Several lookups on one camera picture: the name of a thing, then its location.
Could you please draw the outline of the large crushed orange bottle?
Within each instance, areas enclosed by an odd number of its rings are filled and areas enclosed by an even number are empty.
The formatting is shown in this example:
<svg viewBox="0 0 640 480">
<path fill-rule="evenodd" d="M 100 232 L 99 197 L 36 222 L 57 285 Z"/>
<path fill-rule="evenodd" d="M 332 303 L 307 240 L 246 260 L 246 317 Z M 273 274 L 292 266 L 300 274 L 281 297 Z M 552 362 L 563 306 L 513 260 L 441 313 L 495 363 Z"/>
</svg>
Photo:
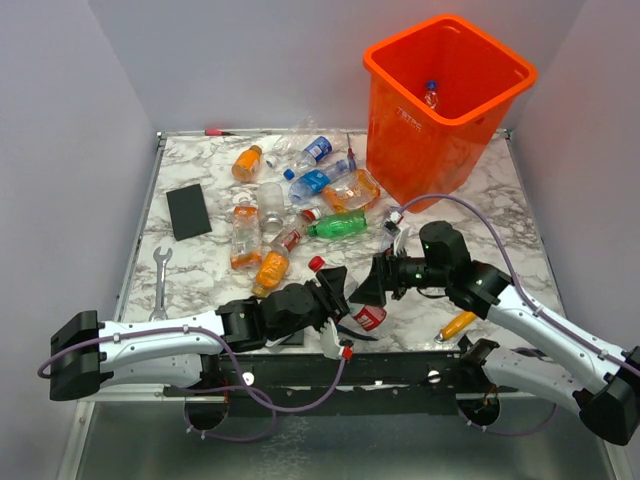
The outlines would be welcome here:
<svg viewBox="0 0 640 480">
<path fill-rule="evenodd" d="M 329 184 L 322 197 L 335 213 L 371 208 L 380 197 L 380 187 L 365 169 L 357 169 Z"/>
</svg>

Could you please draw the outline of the blue pepsi bottle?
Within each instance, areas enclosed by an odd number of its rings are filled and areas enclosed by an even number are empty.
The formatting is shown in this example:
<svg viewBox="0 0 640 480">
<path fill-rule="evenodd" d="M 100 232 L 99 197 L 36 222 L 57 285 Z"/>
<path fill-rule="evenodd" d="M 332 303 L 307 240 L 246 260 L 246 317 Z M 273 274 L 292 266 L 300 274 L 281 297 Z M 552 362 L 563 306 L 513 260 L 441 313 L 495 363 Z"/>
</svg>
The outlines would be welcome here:
<svg viewBox="0 0 640 480">
<path fill-rule="evenodd" d="M 435 80 L 430 80 L 425 85 L 424 103 L 433 111 L 438 109 L 438 84 Z"/>
</svg>

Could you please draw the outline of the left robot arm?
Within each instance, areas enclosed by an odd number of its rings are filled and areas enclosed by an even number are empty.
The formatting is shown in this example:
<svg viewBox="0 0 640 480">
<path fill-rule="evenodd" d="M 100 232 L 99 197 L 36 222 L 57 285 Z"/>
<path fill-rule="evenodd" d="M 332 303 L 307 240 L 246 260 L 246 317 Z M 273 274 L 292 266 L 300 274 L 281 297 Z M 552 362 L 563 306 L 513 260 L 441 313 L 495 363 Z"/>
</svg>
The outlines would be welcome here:
<svg viewBox="0 0 640 480">
<path fill-rule="evenodd" d="M 336 321 L 348 312 L 344 266 L 324 268 L 314 279 L 292 283 L 264 299 L 230 301 L 215 310 L 146 323 L 101 322 L 94 310 L 77 313 L 50 339 L 50 356 L 37 374 L 49 383 L 53 401 L 87 398 L 128 384 L 163 384 L 206 395 L 220 385 L 209 362 L 274 347 L 312 328 L 325 357 L 347 360 Z"/>
</svg>

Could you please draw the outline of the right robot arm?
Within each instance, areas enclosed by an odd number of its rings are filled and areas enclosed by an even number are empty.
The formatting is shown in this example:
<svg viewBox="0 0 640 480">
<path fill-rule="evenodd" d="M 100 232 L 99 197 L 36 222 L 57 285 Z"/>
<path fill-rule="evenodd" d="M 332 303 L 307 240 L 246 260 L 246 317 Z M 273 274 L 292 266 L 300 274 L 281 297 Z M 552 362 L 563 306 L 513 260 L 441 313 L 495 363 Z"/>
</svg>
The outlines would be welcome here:
<svg viewBox="0 0 640 480">
<path fill-rule="evenodd" d="M 627 445 L 639 427 L 639 350 L 599 339 L 545 307 L 516 279 L 471 258 L 462 234 L 446 221 L 421 227 L 420 258 L 389 247 L 374 255 L 354 303 L 384 306 L 411 288 L 441 288 L 458 308 L 524 339 L 550 357 L 548 364 L 520 360 L 489 341 L 459 367 L 461 383 L 481 391 L 493 383 L 534 394 L 576 414 L 599 438 Z"/>
</svg>

